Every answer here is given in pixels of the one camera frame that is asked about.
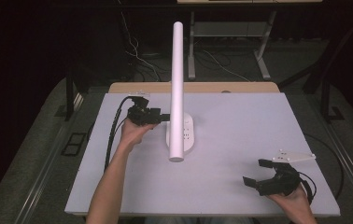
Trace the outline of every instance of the white table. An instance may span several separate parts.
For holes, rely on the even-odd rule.
[[[126,93],[105,96],[65,212],[85,216],[104,171],[108,135]],[[169,113],[169,93],[152,93],[149,107]],[[127,101],[120,119],[133,103]],[[195,144],[183,162],[168,160],[165,123],[147,133],[131,153],[124,185],[122,216],[283,215],[273,202],[243,183],[263,180],[273,169],[258,165],[279,149],[311,153],[283,93],[186,93],[185,111],[194,119]],[[112,154],[120,139],[116,134]],[[316,161],[292,166],[318,186],[312,203],[316,217],[340,216],[339,207]]]

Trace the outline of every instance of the white cylindrical pole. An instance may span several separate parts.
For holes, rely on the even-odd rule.
[[[183,161],[183,24],[174,23],[171,80],[170,161]]]

